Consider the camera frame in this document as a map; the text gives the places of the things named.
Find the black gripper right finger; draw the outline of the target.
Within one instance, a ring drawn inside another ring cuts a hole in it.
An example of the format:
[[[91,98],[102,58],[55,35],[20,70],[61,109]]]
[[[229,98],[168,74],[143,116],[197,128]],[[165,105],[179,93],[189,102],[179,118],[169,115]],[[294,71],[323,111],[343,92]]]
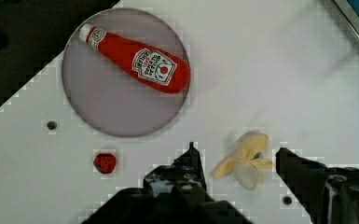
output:
[[[285,147],[275,157],[277,174],[312,224],[359,224],[359,169],[328,168]]]

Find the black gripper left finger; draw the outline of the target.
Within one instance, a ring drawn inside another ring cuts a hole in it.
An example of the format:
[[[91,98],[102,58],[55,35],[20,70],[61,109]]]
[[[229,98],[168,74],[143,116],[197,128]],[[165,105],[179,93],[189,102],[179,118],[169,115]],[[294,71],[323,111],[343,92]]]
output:
[[[170,165],[148,173],[140,188],[122,189],[82,224],[252,224],[227,201],[207,193],[193,143]]]

